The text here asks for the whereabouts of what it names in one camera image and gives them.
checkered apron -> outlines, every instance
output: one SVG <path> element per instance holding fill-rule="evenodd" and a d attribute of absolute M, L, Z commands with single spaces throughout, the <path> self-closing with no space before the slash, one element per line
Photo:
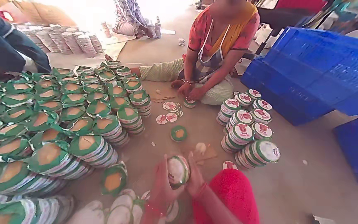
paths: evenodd
<path fill-rule="evenodd" d="M 205 83 L 212 74 L 218 70 L 222 64 L 223 64 L 223 54 L 222 54 L 222 43 L 225 40 L 227 31 L 229 30 L 230 25 L 226 29 L 226 33 L 223 36 L 223 40 L 220 43 L 219 49 L 213 54 L 210 58 L 207 58 L 206 61 L 203 61 L 202 53 L 204 51 L 204 46 L 206 43 L 206 40 L 208 39 L 209 33 L 211 31 L 212 24 L 214 23 L 214 19 L 212 19 L 211 26 L 209 27 L 208 33 L 206 35 L 204 44 L 202 45 L 201 50 L 198 53 L 198 60 L 196 62 L 196 66 L 193 70 L 193 80 L 198 83 Z M 179 73 L 179 79 L 184 79 L 185 73 L 184 69 L 182 69 Z"/>

light green pants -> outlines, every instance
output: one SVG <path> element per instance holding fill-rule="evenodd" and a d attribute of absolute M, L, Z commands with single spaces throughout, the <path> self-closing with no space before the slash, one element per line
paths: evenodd
<path fill-rule="evenodd" d="M 179 58 L 171 62 L 140 66 L 141 79 L 154 82 L 172 82 L 178 78 L 179 72 L 183 69 L 183 65 L 183 58 Z M 196 83 L 196 87 L 201 87 L 202 85 L 201 83 Z M 232 96 L 233 84 L 228 75 L 223 81 L 208 90 L 201 99 L 201 102 L 203 104 L 219 105 Z"/>

bangle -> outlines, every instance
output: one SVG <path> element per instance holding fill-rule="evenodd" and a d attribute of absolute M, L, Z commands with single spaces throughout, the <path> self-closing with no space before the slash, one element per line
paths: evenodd
<path fill-rule="evenodd" d="M 159 216 L 159 217 L 165 216 L 165 212 L 161 212 L 161 210 L 151 202 L 148 202 L 145 205 L 145 211 L 150 212 L 155 216 Z"/>
<path fill-rule="evenodd" d="M 201 196 L 204 194 L 205 189 L 206 189 L 206 186 L 207 186 L 207 184 L 204 182 L 204 183 L 201 185 L 200 189 L 198 189 L 196 195 L 193 196 L 196 200 L 199 200 L 199 199 L 201 198 Z"/>

woman's hand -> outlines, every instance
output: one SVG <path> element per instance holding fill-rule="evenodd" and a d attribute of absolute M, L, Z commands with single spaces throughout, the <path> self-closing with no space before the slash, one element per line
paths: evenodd
<path fill-rule="evenodd" d="M 188 82 L 185 82 L 179 89 L 178 89 L 178 94 L 183 96 L 183 97 L 187 97 L 189 96 L 190 93 L 190 89 L 191 89 L 191 85 Z"/>
<path fill-rule="evenodd" d="M 176 190 L 171 188 L 168 181 L 168 161 L 167 155 L 164 155 L 163 161 L 156 167 L 156 178 L 153 188 L 150 192 L 149 202 L 165 213 L 168 205 L 175 201 L 176 198 L 185 190 L 185 186 L 181 186 Z"/>
<path fill-rule="evenodd" d="M 206 91 L 204 88 L 199 87 L 199 88 L 194 88 L 189 96 L 188 99 L 189 100 L 200 100 L 204 95 L 205 95 Z"/>
<path fill-rule="evenodd" d="M 201 171 L 198 168 L 196 162 L 193 159 L 193 152 L 189 154 L 189 165 L 190 165 L 190 179 L 186 184 L 186 190 L 192 197 L 196 197 L 200 188 L 205 183 L 204 178 L 202 177 Z"/>

person in background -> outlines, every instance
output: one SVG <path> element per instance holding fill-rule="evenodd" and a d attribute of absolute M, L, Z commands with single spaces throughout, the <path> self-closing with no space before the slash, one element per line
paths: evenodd
<path fill-rule="evenodd" d="M 229 73 L 259 26 L 255 6 L 246 0 L 216 0 L 195 19 L 187 54 L 172 62 L 131 68 L 141 79 L 172 82 L 189 100 L 217 105 L 232 97 Z"/>
<path fill-rule="evenodd" d="M 204 181 L 192 152 L 189 155 L 190 179 L 186 186 L 173 190 L 168 181 L 167 155 L 157 166 L 150 198 L 141 224 L 156 224 L 168 205 L 186 189 L 192 197 L 196 224 L 259 224 L 252 187 L 246 176 L 236 169 L 220 171 L 209 184 Z"/>
<path fill-rule="evenodd" d="M 48 56 L 24 33 L 0 17 L 0 81 L 11 79 L 7 72 L 49 73 Z"/>
<path fill-rule="evenodd" d="M 113 31 L 119 34 L 140 38 L 147 35 L 153 38 L 151 30 L 146 28 L 146 20 L 143 18 L 136 0 L 114 0 L 117 22 Z"/>

